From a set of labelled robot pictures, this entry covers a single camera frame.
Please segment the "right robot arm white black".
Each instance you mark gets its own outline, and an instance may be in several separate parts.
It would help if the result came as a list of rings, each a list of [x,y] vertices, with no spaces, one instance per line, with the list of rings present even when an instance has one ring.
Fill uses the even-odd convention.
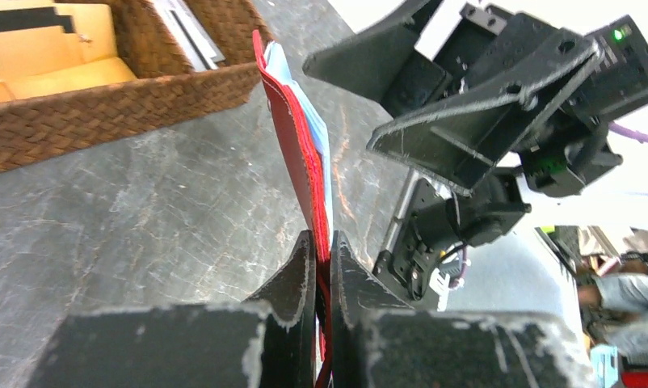
[[[380,104],[368,150],[410,172],[375,264],[415,307],[441,251],[530,226],[648,230],[648,28],[617,1],[406,1],[305,74]]]

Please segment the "red card holder wallet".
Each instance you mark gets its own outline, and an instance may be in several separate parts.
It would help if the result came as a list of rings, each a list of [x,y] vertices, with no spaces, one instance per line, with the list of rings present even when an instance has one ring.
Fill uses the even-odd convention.
[[[314,383],[331,383],[330,313],[330,147],[326,124],[292,77],[283,46],[263,42],[259,30],[252,32],[255,61],[262,78],[280,149],[308,229],[313,232],[316,252],[316,290],[323,307],[318,311],[322,367]]]

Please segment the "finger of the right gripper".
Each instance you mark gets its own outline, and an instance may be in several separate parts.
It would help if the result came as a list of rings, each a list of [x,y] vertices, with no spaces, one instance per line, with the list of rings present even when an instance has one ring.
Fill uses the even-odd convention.
[[[367,149],[469,195],[507,153],[542,148],[560,136],[551,118],[602,54],[594,40],[544,40],[466,92],[376,128]]]
[[[303,73],[379,103],[440,4],[404,1],[371,27],[311,53]]]

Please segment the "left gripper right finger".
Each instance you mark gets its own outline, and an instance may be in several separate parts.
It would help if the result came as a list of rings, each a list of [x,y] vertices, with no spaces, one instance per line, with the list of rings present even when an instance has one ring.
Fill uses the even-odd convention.
[[[416,310],[357,261],[345,233],[330,262],[336,387],[592,387],[585,347],[537,312]]]

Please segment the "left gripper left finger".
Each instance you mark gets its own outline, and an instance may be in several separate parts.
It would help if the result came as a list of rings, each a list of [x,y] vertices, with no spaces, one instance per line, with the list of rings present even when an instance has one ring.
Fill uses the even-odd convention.
[[[71,314],[31,387],[311,387],[315,244],[300,232],[287,262],[238,303]]]

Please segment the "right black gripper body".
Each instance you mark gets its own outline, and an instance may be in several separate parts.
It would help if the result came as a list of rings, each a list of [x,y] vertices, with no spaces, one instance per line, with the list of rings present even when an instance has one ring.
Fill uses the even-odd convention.
[[[404,2],[380,22],[402,60],[381,105],[393,122],[427,124],[490,107],[482,89],[552,124],[607,124],[648,104],[648,44],[629,17],[583,37],[524,12],[467,2]]]

